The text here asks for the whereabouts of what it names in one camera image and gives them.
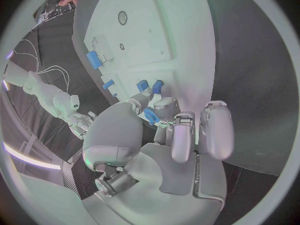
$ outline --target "white wire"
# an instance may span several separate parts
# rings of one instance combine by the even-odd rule
[[[69,89],[69,84],[67,83],[67,80],[66,80],[65,74],[64,74],[64,72],[63,72],[62,70],[60,70],[60,69],[57,69],[57,68],[52,68],[52,69],[50,69],[50,70],[47,70],[47,71],[40,71],[38,74],[44,74],[44,73],[48,73],[48,72],[50,72],[50,71],[54,71],[54,70],[58,70],[58,71],[60,71],[60,72],[62,73],[62,75],[63,75],[63,78],[64,78],[64,81],[65,81],[65,84],[66,84],[66,92],[68,92],[68,89]]]
[[[62,69],[62,70],[67,74],[67,92],[68,92],[69,85],[70,85],[70,77],[69,77],[69,73],[68,73],[65,69],[63,69],[61,66],[53,65],[53,66],[50,66],[50,67],[46,68],[45,70],[42,70],[42,71],[37,72],[37,74],[41,74],[41,73],[43,73],[44,71],[47,71],[47,70],[49,70],[49,69],[51,69],[51,68],[54,68],[54,67],[57,67],[57,68]]]
[[[29,53],[18,53],[18,52],[16,51],[16,49],[14,50],[14,52],[15,52],[16,54],[19,54],[19,55],[24,54],[24,55],[30,55],[30,56],[34,57],[34,58],[36,59],[36,72],[38,72],[39,66],[40,66],[40,62],[39,62],[39,60],[38,60],[38,53],[37,53],[37,50],[36,50],[35,46],[33,45],[33,43],[32,43],[31,41],[29,41],[29,40],[27,40],[27,39],[22,39],[21,41],[27,41],[27,42],[29,42],[29,43],[31,44],[31,46],[32,46],[33,49],[34,49],[35,56],[32,55],[32,54],[29,54]]]

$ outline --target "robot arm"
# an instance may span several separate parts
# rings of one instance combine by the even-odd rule
[[[23,87],[26,93],[36,95],[47,112],[64,120],[78,138],[84,139],[93,117],[77,112],[80,106],[77,95],[69,95],[54,85],[44,83],[40,75],[33,71],[27,72],[11,61],[8,61],[4,79],[10,84]]]

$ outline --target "purple light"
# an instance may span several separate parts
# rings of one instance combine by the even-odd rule
[[[13,54],[14,54],[14,51],[11,51],[11,52],[5,57],[5,59],[9,59]]]

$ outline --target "white robot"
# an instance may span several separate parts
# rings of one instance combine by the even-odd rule
[[[226,103],[211,101],[202,110],[199,145],[195,145],[195,114],[182,112],[170,88],[163,85],[161,100],[153,107],[160,119],[154,142],[141,148],[143,124],[138,115],[152,100],[152,88],[96,116],[78,113],[78,96],[44,83],[38,74],[11,61],[5,80],[36,95],[45,110],[67,122],[83,140],[86,165],[103,172],[95,180],[99,191],[83,201],[96,221],[214,224],[227,194],[221,161],[234,149],[233,122]]]

